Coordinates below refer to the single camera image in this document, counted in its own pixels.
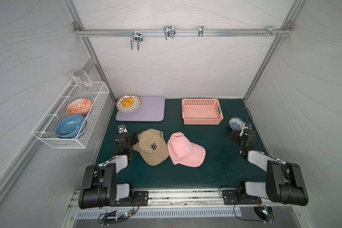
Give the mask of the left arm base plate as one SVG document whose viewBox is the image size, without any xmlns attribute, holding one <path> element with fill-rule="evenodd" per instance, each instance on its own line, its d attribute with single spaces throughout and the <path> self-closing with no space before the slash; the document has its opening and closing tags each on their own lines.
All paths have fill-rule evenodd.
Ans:
<svg viewBox="0 0 342 228">
<path fill-rule="evenodd" d="M 116 201 L 116 207 L 144 207 L 148 205 L 149 192 L 135 191 L 128 197 Z"/>
</svg>

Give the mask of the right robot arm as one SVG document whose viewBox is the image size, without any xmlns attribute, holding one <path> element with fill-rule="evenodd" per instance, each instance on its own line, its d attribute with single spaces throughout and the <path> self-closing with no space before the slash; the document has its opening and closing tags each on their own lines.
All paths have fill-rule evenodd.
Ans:
<svg viewBox="0 0 342 228">
<path fill-rule="evenodd" d="M 239 154 L 245 161 L 266 173 L 264 182 L 241 181 L 235 193 L 236 200 L 241 203 L 266 199 L 285 205 L 308 204 L 308 193 L 298 164 L 281 161 L 256 149 L 256 132 L 251 128 L 232 130 L 230 139 L 239 146 Z"/>
</svg>

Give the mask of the pink baseball cap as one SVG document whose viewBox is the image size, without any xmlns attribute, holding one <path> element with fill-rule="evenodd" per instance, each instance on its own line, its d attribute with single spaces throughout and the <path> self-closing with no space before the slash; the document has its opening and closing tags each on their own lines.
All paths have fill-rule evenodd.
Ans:
<svg viewBox="0 0 342 228">
<path fill-rule="evenodd" d="M 205 160 L 205 148 L 190 142 L 182 132 L 173 133 L 167 146 L 174 165 L 181 164 L 195 168 L 201 166 Z"/>
</svg>

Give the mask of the beige baseball cap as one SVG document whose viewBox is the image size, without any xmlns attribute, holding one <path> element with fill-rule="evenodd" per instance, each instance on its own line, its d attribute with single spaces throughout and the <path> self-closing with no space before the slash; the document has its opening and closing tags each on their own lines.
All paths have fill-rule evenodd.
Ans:
<svg viewBox="0 0 342 228">
<path fill-rule="evenodd" d="M 133 145 L 144 161 L 150 166 L 157 166 L 169 157 L 167 143 L 163 138 L 163 132 L 148 129 L 138 135 L 138 142 Z"/>
</svg>

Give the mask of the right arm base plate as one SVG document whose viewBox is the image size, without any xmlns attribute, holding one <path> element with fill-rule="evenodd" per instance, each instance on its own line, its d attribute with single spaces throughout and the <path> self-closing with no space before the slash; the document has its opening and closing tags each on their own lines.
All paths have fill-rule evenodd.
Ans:
<svg viewBox="0 0 342 228">
<path fill-rule="evenodd" d="M 262 204 L 262 199 L 256 196 L 250 196 L 245 193 L 239 193 L 238 190 L 222 190 L 221 195 L 225 205 L 258 205 Z"/>
</svg>

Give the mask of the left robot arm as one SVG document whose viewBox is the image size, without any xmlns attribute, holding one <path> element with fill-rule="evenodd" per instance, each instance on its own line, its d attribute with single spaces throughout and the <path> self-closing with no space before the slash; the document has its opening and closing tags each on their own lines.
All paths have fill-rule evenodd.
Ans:
<svg viewBox="0 0 342 228">
<path fill-rule="evenodd" d="M 106 162 L 86 167 L 78 199 L 81 209 L 113 207 L 121 200 L 135 200 L 132 184 L 118 184 L 117 174 L 132 161 L 133 146 L 137 142 L 135 133 L 120 133 L 115 139 L 114 156 Z"/>
</svg>

